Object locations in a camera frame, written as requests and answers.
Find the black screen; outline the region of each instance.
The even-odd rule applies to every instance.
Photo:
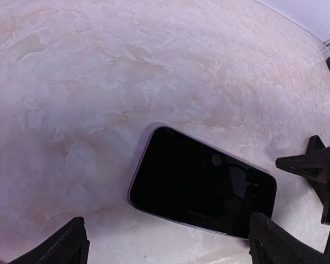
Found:
[[[174,129],[156,129],[131,186],[138,209],[248,238],[253,212],[271,217],[275,179]]]

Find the black rectangular device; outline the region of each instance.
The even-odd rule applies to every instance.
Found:
[[[165,126],[152,133],[129,190],[139,210],[245,239],[252,213],[270,218],[275,196],[271,175]]]

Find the wall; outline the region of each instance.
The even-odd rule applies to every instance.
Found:
[[[256,0],[325,42],[330,39],[330,0]]]

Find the black smartphone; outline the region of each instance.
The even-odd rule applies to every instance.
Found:
[[[152,133],[129,191],[139,210],[245,239],[253,212],[271,218],[275,196],[271,175],[165,126]]]

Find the marble pattern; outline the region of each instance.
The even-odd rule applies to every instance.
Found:
[[[251,0],[0,1],[0,261],[78,215],[90,264],[250,263],[239,239],[128,204],[156,122],[271,173],[273,219],[323,250],[322,205],[274,160],[330,145],[327,56]]]

